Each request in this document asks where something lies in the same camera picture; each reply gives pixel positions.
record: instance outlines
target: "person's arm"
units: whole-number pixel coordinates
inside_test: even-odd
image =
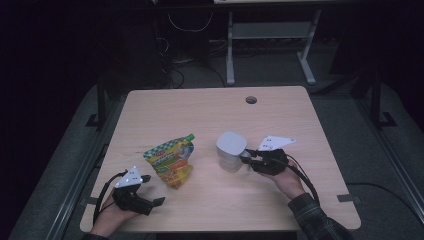
[[[297,167],[292,160],[289,160],[289,164]],[[291,200],[288,206],[308,239],[353,239],[345,227],[327,217],[311,195],[305,192],[299,176],[292,170],[286,168],[275,176],[261,175],[273,180],[278,189]]]
[[[121,210],[115,204],[112,194],[113,191],[103,203],[90,233],[85,234],[82,240],[107,240],[124,222],[140,215],[136,212]]]

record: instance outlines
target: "table hole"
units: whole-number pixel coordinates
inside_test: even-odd
[[[248,104],[255,104],[258,101],[258,99],[256,99],[254,96],[249,96],[246,98],[246,102]]]

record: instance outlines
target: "white cup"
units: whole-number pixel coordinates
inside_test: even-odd
[[[239,156],[246,149],[247,140],[235,132],[228,131],[218,138],[216,146],[219,166],[228,172],[237,172],[243,165]]]

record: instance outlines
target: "wooden table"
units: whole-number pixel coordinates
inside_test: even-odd
[[[248,96],[256,97],[257,103],[246,103]],[[256,149],[266,135],[296,138],[284,150],[308,174],[323,210],[348,229],[360,226],[353,202],[338,201],[337,195],[349,192],[303,87],[131,92],[91,197],[97,198],[113,175],[137,166],[140,174],[152,176],[150,182],[142,184],[138,195],[148,200],[166,200],[150,216],[129,221],[123,231],[298,230],[287,207],[289,200],[273,182],[249,171],[247,166],[237,173],[220,168],[216,140],[225,131],[244,136],[250,149]],[[181,188],[169,188],[144,160],[143,153],[190,133],[195,135],[195,149],[189,158],[194,169]],[[80,225],[83,231],[91,229],[93,211],[94,205],[88,205]]]

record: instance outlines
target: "snack bag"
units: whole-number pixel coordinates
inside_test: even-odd
[[[194,150],[191,142],[193,139],[193,134],[177,138],[152,148],[143,155],[158,176],[173,188],[178,189],[193,169],[188,164],[188,158]]]

